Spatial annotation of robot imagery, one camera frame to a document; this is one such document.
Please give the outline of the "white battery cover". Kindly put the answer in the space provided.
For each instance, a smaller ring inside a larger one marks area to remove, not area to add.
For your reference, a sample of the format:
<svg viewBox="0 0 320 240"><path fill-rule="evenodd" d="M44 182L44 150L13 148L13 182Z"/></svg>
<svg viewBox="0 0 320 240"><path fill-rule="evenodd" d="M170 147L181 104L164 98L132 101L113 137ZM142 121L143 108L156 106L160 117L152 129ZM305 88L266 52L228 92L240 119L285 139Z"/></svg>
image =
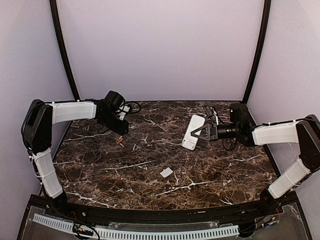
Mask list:
<svg viewBox="0 0 320 240"><path fill-rule="evenodd" d="M163 178L167 178L169 177L174 171L170 168L170 167L167 167L166 169L162 170L160 172L160 175L163 177Z"/></svg>

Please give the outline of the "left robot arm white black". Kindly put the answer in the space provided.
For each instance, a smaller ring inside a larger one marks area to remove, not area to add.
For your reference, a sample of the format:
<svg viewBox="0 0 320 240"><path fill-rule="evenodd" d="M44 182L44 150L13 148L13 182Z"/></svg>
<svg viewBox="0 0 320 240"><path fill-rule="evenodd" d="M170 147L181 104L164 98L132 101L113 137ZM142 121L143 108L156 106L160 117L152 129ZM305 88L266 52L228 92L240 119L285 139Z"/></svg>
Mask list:
<svg viewBox="0 0 320 240"><path fill-rule="evenodd" d="M124 136L129 131L129 122L125 120L128 110L124 97L112 90L103 99L32 101L21 126L21 136L35 167L35 174L50 198L60 198L65 194L52 160L53 125L96 119L99 125Z"/></svg>

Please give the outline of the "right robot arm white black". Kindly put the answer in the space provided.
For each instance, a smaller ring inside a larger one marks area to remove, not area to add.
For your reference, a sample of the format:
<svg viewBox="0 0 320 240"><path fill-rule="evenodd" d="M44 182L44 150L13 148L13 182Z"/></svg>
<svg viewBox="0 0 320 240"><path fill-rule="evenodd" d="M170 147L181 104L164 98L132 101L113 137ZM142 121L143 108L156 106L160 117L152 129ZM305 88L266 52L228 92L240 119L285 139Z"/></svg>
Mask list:
<svg viewBox="0 0 320 240"><path fill-rule="evenodd" d="M299 145L297 160L275 180L260 198L274 201L308 176L320 169L320 121L311 114L305 118L251 126L246 105L233 103L229 106L230 123L223 123L214 107L205 107L211 119L193 115L182 140L182 146L193 151L198 140L216 141L235 139L245 147L292 143Z"/></svg>

